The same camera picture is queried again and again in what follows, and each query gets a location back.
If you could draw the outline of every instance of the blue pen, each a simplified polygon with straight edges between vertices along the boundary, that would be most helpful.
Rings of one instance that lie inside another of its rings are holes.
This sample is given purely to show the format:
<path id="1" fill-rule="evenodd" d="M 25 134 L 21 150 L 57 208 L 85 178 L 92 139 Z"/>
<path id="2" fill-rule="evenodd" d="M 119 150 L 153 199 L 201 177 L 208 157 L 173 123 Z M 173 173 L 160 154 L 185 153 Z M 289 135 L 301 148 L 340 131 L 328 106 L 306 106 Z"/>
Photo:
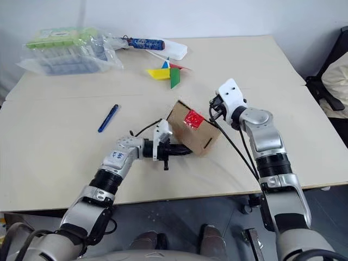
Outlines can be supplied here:
<path id="1" fill-rule="evenodd" d="M 119 109 L 119 105 L 115 104 L 113 108 L 111 109 L 111 111 L 109 112 L 108 116 L 105 118 L 105 120 L 99 127 L 98 132 L 103 132 L 103 130 L 105 129 L 105 127 L 107 126 L 111 118 L 114 116 L 114 114 L 118 111 L 118 109 Z"/>

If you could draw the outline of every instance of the robotic hand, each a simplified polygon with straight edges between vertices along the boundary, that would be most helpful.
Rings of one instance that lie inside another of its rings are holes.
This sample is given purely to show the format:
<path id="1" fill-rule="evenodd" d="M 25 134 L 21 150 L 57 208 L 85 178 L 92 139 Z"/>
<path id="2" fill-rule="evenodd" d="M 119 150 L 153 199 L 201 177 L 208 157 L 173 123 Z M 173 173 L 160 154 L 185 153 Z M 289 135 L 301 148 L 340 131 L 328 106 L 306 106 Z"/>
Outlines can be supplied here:
<path id="1" fill-rule="evenodd" d="M 300 253 L 313 254 L 313 249 L 317 254 L 322 250 L 333 251 L 319 233 L 310 229 L 310 210 L 299 180 L 291 170 L 284 142 L 273 125 L 272 114 L 249 108 L 233 79 L 223 84 L 216 94 L 210 102 L 211 120 L 216 123 L 222 115 L 228 125 L 241 129 L 250 138 L 263 192 L 262 219 L 267 230 L 276 232 L 278 259 L 294 260 Z"/>
<path id="2" fill-rule="evenodd" d="M 89 245 L 98 244 L 112 220 L 117 189 L 133 161 L 142 158 L 162 160 L 164 170 L 168 170 L 169 156 L 191 153 L 184 145 L 170 144 L 171 134 L 168 122 L 160 120 L 154 129 L 153 141 L 136 136 L 126 136 L 118 140 L 115 148 L 104 158 L 94 179 L 83 188 L 65 213 L 59 229 L 54 233 L 34 231 L 19 253 L 8 258 L 7 254 L 2 253 L 1 261 L 70 261 L 85 253 Z M 116 230 L 115 221 L 114 225 L 112 231 Z M 38 235 L 43 236 L 31 243 Z"/>

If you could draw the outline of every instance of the gray floor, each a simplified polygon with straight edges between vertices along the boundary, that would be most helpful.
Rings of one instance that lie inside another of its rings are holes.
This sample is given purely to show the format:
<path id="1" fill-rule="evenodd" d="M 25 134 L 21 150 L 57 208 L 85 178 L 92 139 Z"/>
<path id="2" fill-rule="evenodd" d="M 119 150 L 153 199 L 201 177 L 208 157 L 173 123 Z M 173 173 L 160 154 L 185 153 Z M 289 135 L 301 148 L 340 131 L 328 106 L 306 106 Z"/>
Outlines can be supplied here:
<path id="1" fill-rule="evenodd" d="M 313 229 L 320 232 L 334 249 L 348 256 L 348 187 L 332 187 L 330 191 L 306 191 L 312 211 Z M 192 200 L 151 202 L 118 206 L 114 214 L 118 229 L 106 235 L 102 242 L 90 247 L 86 256 L 127 249 L 142 232 L 155 230 L 165 233 L 169 248 L 188 252 L 197 251 L 202 224 L 216 226 L 226 241 L 229 259 L 253 260 L 251 248 L 243 241 L 241 231 L 256 228 L 265 260 L 277 260 L 275 235 L 268 232 L 259 209 L 244 215 L 238 209 L 245 197 L 212 197 Z M 54 230 L 60 219 L 25 215 L 24 219 L 37 229 Z"/>

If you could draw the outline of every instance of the green paper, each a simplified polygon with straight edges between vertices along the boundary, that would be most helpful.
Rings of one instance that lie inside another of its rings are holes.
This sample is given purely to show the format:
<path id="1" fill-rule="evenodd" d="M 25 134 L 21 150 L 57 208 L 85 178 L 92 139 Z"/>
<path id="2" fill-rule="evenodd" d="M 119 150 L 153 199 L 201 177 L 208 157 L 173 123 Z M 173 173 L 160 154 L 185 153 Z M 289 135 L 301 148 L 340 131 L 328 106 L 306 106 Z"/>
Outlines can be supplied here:
<path id="1" fill-rule="evenodd" d="M 180 70 L 170 68 L 170 89 L 173 89 L 180 82 Z"/>

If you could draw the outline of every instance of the plastic bag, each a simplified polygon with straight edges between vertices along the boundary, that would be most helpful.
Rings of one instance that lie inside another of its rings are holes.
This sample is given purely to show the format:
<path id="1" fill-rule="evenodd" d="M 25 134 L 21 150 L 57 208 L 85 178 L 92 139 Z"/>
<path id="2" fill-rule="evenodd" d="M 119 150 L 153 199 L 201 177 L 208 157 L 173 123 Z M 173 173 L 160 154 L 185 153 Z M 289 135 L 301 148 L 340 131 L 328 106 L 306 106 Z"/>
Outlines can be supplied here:
<path id="1" fill-rule="evenodd" d="M 107 38 L 95 28 L 43 29 L 23 45 L 18 66 L 45 75 L 104 72 L 123 68 Z"/>

